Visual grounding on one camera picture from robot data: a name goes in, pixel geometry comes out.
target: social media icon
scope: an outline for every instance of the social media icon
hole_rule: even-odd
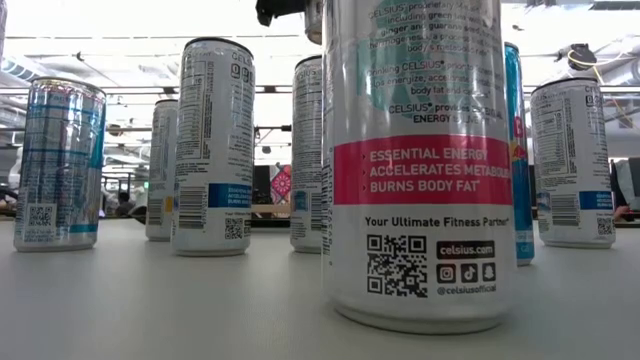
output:
[[[439,284],[454,284],[456,282],[456,266],[453,264],[442,264],[436,267],[438,271]]]
[[[462,264],[460,265],[462,271],[463,283],[477,283],[478,282],[478,265],[477,264]]]
[[[496,264],[495,263],[482,264],[482,280],[496,281]]]

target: qr code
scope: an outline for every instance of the qr code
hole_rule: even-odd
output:
[[[55,205],[29,205],[29,226],[53,226]]]
[[[243,239],[244,219],[225,219],[224,238],[227,240]]]
[[[613,235],[613,220],[598,218],[598,235]]]
[[[427,296],[427,237],[367,235],[367,291]]]

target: white table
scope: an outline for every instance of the white table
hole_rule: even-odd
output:
[[[418,336],[327,305],[317,255],[258,233],[247,256],[190,259],[105,221],[94,250],[19,254],[0,223],[1,360],[640,359],[640,231],[613,250],[538,246],[516,306],[479,334]]]

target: can top rim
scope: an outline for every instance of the can top rim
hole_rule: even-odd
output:
[[[164,102],[178,102],[178,100],[177,99],[162,99],[162,100],[156,101],[156,105],[164,103]]]
[[[517,52],[520,52],[520,48],[514,43],[510,43],[508,41],[505,41],[504,42],[504,46],[505,47],[508,46],[508,47],[514,48]]]
[[[237,42],[235,42],[233,40],[229,40],[229,39],[225,39],[225,38],[221,38],[221,37],[215,37],[215,36],[200,37],[200,38],[192,39],[184,46],[184,48],[186,50],[189,47],[189,45],[192,45],[192,44],[195,44],[195,43],[201,42],[201,41],[220,41],[220,42],[224,42],[224,43],[227,43],[227,44],[235,45],[235,46],[241,48],[242,50],[248,52],[249,55],[251,55],[251,58],[253,59],[253,53],[246,46],[244,46],[242,44],[239,44],[239,43],[237,43]]]
[[[296,64],[296,69],[298,68],[298,66],[306,63],[307,61],[311,61],[311,60],[315,60],[315,59],[322,59],[322,55],[313,55],[313,56],[309,56],[306,59],[300,60],[300,62]]]
[[[36,77],[33,80],[31,80],[31,83],[33,84],[36,81],[42,81],[42,80],[57,80],[57,81],[68,82],[68,83],[71,83],[71,84],[82,85],[84,87],[89,88],[90,90],[94,90],[94,91],[97,91],[97,92],[101,93],[105,97],[107,96],[107,93],[104,92],[104,90],[100,89],[99,87],[97,87],[97,86],[95,86],[93,84],[90,84],[90,83],[84,82],[84,81],[71,80],[71,79],[58,77],[58,76],[39,76],[39,77]]]
[[[560,80],[555,80],[555,81],[546,83],[544,85],[538,86],[537,88],[535,88],[535,90],[533,90],[531,92],[531,95],[533,95],[536,91],[538,91],[540,89],[543,89],[543,88],[546,88],[546,87],[551,86],[551,85],[556,85],[556,84],[560,84],[560,83],[563,83],[563,82],[569,82],[569,81],[579,81],[579,80],[582,80],[582,81],[593,81],[596,84],[598,83],[598,80],[596,80],[594,78],[588,78],[588,77],[576,77],[576,78],[560,79]]]

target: blue can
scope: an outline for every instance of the blue can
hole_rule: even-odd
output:
[[[80,250],[96,243],[106,102],[90,84],[33,81],[14,233],[18,251]]]
[[[518,255],[518,266],[525,266],[529,265],[533,260],[534,246],[527,127],[522,90],[522,65],[520,64],[518,47],[505,43],[505,63],[516,253]]]

